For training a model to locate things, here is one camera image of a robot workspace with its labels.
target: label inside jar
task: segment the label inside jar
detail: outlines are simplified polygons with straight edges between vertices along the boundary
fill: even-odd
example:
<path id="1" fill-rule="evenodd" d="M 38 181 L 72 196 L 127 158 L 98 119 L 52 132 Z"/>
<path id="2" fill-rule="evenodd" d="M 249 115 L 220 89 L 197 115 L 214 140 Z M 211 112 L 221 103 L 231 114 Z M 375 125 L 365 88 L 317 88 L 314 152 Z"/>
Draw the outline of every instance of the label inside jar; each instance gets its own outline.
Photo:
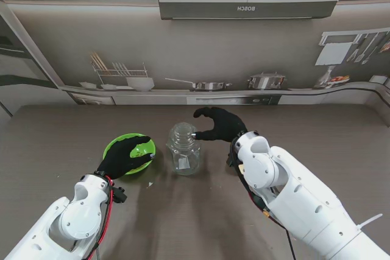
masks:
<path id="1" fill-rule="evenodd" d="M 190 168 L 190 162 L 188 161 L 188 158 L 186 156 L 183 158 L 179 158 L 179 170 L 184 170 L 189 168 Z"/>

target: kitchen wall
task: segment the kitchen wall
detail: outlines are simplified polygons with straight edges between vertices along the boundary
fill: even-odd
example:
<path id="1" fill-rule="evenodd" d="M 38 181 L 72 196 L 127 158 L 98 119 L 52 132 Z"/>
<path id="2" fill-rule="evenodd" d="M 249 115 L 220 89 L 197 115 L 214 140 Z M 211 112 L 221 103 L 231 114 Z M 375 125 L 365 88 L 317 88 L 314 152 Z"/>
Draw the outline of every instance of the kitchen wall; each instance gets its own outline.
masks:
<path id="1" fill-rule="evenodd" d="M 263 71 L 285 74 L 285 88 L 308 88 L 326 71 L 314 66 L 323 31 L 390 27 L 390 3 L 337 5 L 325 19 L 173 21 L 162 21 L 158 7 L 9 6 L 64 83 L 74 86 L 100 84 L 90 65 L 96 51 L 106 63 L 131 69 L 145 62 L 155 89 L 188 88 L 164 79 L 170 77 L 226 81 L 243 90 L 249 76 Z M 373 74 L 390 74 L 389 63 L 389 53 L 373 55 L 366 65 L 339 65 L 333 75 L 368 81 Z M 106 82 L 126 84 L 124 78 Z"/>

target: black glove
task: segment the black glove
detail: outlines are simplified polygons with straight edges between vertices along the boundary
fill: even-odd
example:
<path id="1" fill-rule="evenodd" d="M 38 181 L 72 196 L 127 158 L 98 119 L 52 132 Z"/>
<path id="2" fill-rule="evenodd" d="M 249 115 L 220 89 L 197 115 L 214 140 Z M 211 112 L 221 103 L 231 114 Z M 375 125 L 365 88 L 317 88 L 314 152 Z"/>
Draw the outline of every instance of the black glove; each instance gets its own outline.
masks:
<path id="1" fill-rule="evenodd" d="M 154 155 L 148 153 L 136 158 L 130 157 L 130 152 L 137 144 L 147 143 L 148 136 L 134 136 L 115 142 L 106 153 L 97 170 L 104 171 L 112 180 L 122 177 L 130 170 L 134 170 L 153 159 Z"/>
<path id="2" fill-rule="evenodd" d="M 201 108 L 197 109 L 194 117 L 198 118 L 201 115 L 210 117 L 214 120 L 214 128 L 204 132 L 196 132 L 195 139 L 198 140 L 217 140 L 221 139 L 231 142 L 234 137 L 238 136 L 240 132 L 248 132 L 244 122 L 236 115 L 221 109 L 212 107 L 211 109 Z"/>

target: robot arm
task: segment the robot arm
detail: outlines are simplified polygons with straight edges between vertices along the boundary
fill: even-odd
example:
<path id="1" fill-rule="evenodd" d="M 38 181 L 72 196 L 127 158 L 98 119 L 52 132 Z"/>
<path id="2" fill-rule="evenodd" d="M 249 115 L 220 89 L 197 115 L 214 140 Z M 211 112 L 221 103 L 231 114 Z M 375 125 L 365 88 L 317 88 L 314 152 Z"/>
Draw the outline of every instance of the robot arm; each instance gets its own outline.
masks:
<path id="1" fill-rule="evenodd" d="M 83 259 L 96 242 L 102 220 L 101 204 L 111 199 L 113 189 L 110 179 L 98 175 L 83 176 L 74 187 L 72 202 L 66 197 L 55 201 L 5 260 Z M 74 243 L 73 247 L 66 248 L 66 242 Z"/>
<path id="2" fill-rule="evenodd" d="M 328 186 L 286 150 L 270 148 L 257 132 L 242 135 L 233 146 L 250 190 L 294 237 L 325 259 L 390 259 L 361 231 L 381 215 L 356 225 Z M 278 195 L 271 192 L 280 185 Z"/>

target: cooking pot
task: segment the cooking pot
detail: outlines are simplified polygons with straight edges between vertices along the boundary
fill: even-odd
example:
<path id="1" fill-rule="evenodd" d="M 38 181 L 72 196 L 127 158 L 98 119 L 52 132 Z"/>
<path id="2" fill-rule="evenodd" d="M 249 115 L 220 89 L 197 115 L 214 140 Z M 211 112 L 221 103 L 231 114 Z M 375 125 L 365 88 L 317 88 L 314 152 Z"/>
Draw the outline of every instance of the cooking pot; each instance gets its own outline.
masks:
<path id="1" fill-rule="evenodd" d="M 272 90 L 280 88 L 286 76 L 277 73 L 256 74 L 249 81 L 250 90 Z"/>
<path id="2" fill-rule="evenodd" d="M 193 89 L 196 91 L 217 91 L 217 90 L 223 90 L 227 86 L 232 85 L 231 83 L 225 83 L 225 82 L 187 82 L 186 80 L 179 80 L 179 79 L 167 79 L 167 80 L 173 80 L 174 82 L 190 83 L 192 84 Z"/>

